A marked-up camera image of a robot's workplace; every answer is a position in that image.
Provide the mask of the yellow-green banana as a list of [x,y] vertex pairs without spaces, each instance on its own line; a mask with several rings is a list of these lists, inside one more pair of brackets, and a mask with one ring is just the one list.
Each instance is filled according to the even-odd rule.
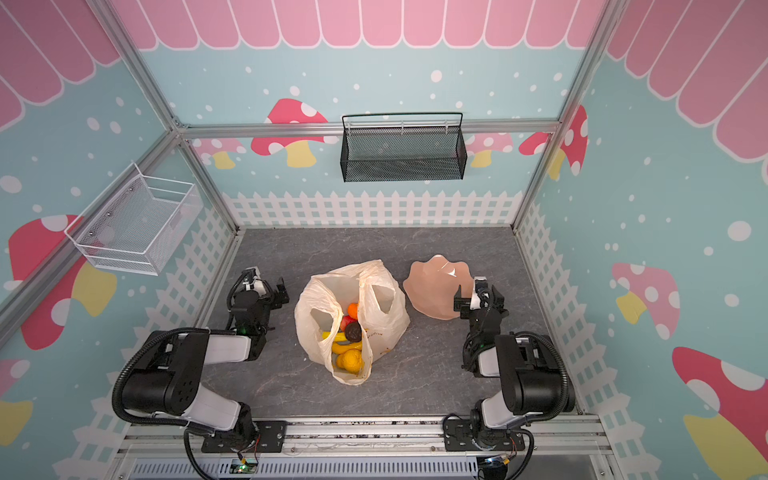
[[[323,333],[322,333],[322,338],[323,338],[323,339],[327,339],[327,338],[329,338],[330,336],[331,336],[331,333],[330,333],[330,332],[323,332]],[[347,338],[347,336],[346,336],[346,335],[345,335],[343,332],[340,332],[340,333],[336,333],[336,334],[333,336],[333,339],[334,339],[334,341],[335,341],[335,342],[349,342],[349,339]]]

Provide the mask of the deep yellow banana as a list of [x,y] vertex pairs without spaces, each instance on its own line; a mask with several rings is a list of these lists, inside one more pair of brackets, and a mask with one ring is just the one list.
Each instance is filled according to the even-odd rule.
[[361,351],[362,343],[354,342],[354,343],[340,344],[340,343],[334,342],[332,344],[332,352],[337,355],[342,355],[347,351],[351,351],[351,350]]

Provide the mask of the red peach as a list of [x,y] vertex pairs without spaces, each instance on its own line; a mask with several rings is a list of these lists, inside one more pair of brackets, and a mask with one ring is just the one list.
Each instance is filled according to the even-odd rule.
[[344,332],[347,328],[347,326],[352,323],[354,319],[351,316],[344,316],[342,318],[341,324],[340,324],[340,330]]

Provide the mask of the orange tangerine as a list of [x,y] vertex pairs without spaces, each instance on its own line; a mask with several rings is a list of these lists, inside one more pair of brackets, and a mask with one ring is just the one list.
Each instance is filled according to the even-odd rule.
[[347,314],[351,316],[354,320],[358,319],[358,304],[357,303],[351,303],[347,308]]

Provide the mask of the translucent cream plastic bag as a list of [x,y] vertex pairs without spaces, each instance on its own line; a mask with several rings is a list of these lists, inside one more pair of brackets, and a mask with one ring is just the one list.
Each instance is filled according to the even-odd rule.
[[334,379],[359,386],[410,325],[406,298],[381,260],[314,275],[294,309],[298,340],[308,358]]

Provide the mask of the dark purple fruit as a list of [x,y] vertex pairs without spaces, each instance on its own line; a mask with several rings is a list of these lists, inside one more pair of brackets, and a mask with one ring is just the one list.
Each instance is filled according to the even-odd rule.
[[344,335],[346,340],[351,343],[361,342],[363,338],[363,329],[358,322],[351,322],[345,327]]

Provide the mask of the yellow mango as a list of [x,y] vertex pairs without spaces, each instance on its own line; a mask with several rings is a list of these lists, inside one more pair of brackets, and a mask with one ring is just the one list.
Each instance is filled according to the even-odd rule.
[[339,354],[336,358],[336,366],[348,373],[359,374],[364,367],[362,352],[351,349]]

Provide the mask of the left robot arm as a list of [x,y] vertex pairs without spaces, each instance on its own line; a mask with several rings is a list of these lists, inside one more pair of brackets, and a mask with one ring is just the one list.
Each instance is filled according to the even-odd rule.
[[284,281],[242,280],[227,298],[227,328],[155,331],[128,360],[115,381],[111,404],[122,420],[137,425],[183,427],[232,451],[260,440],[250,407],[201,383],[206,366],[258,359],[267,343],[272,311],[290,301]]

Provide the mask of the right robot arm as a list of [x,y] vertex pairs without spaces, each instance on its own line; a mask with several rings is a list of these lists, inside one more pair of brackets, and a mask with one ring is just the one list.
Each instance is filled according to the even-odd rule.
[[468,418],[444,417],[448,451],[519,451],[525,447],[521,428],[575,409],[574,386],[551,338],[501,331],[508,310],[498,290],[485,283],[469,297],[457,290],[454,310],[469,323],[462,368],[477,378],[499,380],[500,390],[479,400]]

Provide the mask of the pink flower-shaped fruit plate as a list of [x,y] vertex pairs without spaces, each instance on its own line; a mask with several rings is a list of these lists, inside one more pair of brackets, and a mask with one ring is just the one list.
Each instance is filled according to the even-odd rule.
[[413,307],[427,317],[449,321],[459,317],[454,310],[454,297],[469,298],[473,277],[465,262],[451,262],[443,255],[434,255],[426,262],[411,265],[403,288]]

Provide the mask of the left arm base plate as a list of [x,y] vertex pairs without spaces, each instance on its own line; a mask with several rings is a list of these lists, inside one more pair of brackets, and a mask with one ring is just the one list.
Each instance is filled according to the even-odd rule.
[[286,439],[288,423],[279,420],[258,420],[250,425],[237,425],[231,431],[216,431],[206,436],[203,453],[280,453]]

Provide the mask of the aluminium mounting rail frame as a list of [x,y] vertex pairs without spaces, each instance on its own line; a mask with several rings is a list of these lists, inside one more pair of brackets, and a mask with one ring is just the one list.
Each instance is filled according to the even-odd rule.
[[593,415],[565,415],[530,427],[534,440],[496,451],[465,444],[448,449],[439,416],[292,417],[266,430],[278,452],[204,453],[190,441],[198,465],[214,479],[489,479],[523,470],[525,479],[620,479],[607,436]]

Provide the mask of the black mesh wall basket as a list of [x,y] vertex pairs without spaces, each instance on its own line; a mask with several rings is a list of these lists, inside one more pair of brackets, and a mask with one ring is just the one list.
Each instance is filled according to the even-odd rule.
[[341,123],[346,182],[464,178],[468,153],[461,112],[350,114]]

